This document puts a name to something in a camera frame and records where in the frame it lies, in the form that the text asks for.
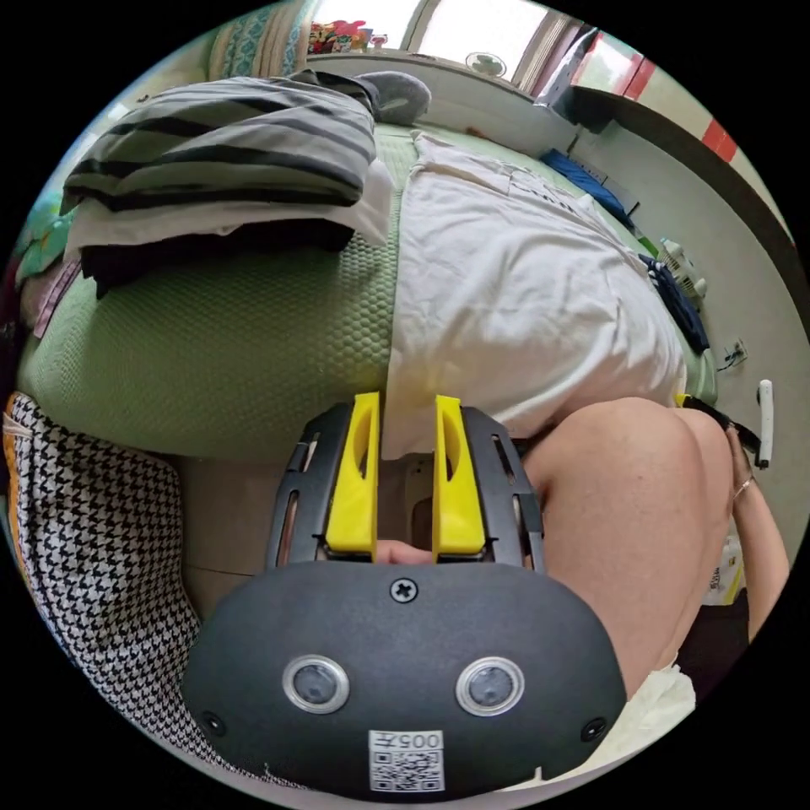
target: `screw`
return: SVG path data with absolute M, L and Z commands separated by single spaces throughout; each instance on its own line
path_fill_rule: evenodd
M 412 602 L 416 598 L 419 589 L 413 580 L 401 579 L 393 582 L 389 593 L 394 602 L 399 602 L 401 605 L 404 605 L 408 602 Z
M 605 733 L 607 728 L 608 721 L 606 721 L 604 717 L 597 717 L 595 720 L 591 720 L 591 722 L 582 729 L 580 740 L 584 743 L 593 743 L 594 740 L 598 740 L 599 737 Z
M 204 711 L 202 713 L 202 719 L 212 734 L 215 734 L 217 737 L 224 736 L 225 724 L 212 711 Z

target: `yellow clip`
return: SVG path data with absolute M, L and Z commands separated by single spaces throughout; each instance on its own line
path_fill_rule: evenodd
M 370 554 L 376 561 L 379 457 L 380 394 L 358 394 L 327 524 L 327 545 L 335 554 Z
M 461 402 L 436 398 L 433 464 L 433 560 L 440 554 L 479 554 L 484 530 Z

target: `red stripe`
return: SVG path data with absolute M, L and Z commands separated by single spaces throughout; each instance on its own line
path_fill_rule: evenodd
M 613 88 L 613 92 L 615 95 L 624 95 L 627 91 L 627 88 L 632 83 L 635 75 L 644 60 L 644 57 L 641 56 L 640 53 L 634 53 L 633 56 L 630 58 L 630 64 L 627 66 L 627 70 L 624 72 L 624 76 L 616 83 L 616 86 Z
M 712 118 L 709 122 L 709 126 L 706 128 L 706 131 L 703 133 L 703 137 L 700 140 L 702 140 L 712 152 L 716 152 L 717 148 L 723 142 L 723 138 L 725 136 L 726 130 L 717 123 L 715 118 Z
M 701 140 L 712 152 L 727 163 L 737 153 L 737 145 L 729 138 L 728 132 L 717 123 L 715 118 L 711 119 L 711 123 L 706 128 Z
M 728 132 L 726 133 L 726 137 L 723 139 L 723 142 L 720 144 L 720 146 L 715 151 L 727 163 L 732 162 L 732 158 L 734 157 L 735 154 L 737 154 L 737 145 L 732 141 L 732 139 L 729 136 Z
M 656 65 L 649 59 L 644 59 L 635 76 L 630 80 L 630 84 L 624 91 L 624 97 L 632 101 L 638 101 L 639 96 L 644 92 L 644 88 L 649 83 L 652 74 L 656 71 Z
M 574 71 L 574 76 L 571 79 L 572 84 L 578 84 L 580 82 L 580 78 L 585 71 L 585 68 L 588 62 L 591 60 L 591 54 L 596 50 L 597 44 L 602 41 L 604 34 L 599 31 L 599 33 L 593 38 L 593 42 L 591 43 L 591 47 L 588 48 L 587 53 L 582 58 L 582 61 L 577 66 L 577 69 Z

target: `houndstooth fabric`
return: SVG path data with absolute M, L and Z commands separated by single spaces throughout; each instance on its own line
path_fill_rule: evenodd
M 181 579 L 177 474 L 150 456 L 65 430 L 14 399 L 17 522 L 37 609 L 67 656 L 130 722 L 236 773 L 185 707 L 199 627 Z M 297 787 L 266 775 L 262 781 Z

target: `fan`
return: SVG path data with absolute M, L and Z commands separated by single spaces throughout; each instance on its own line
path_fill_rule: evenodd
M 678 286 L 686 293 L 695 309 L 699 310 L 706 296 L 706 280 L 698 274 L 683 248 L 677 242 L 662 239 L 658 261 L 667 265 Z
M 491 53 L 482 53 L 480 51 L 473 51 L 464 61 L 468 68 L 474 70 L 476 73 L 481 73 L 484 76 L 491 76 L 492 78 L 500 78 L 506 73 L 506 65 L 504 60 L 494 56 Z

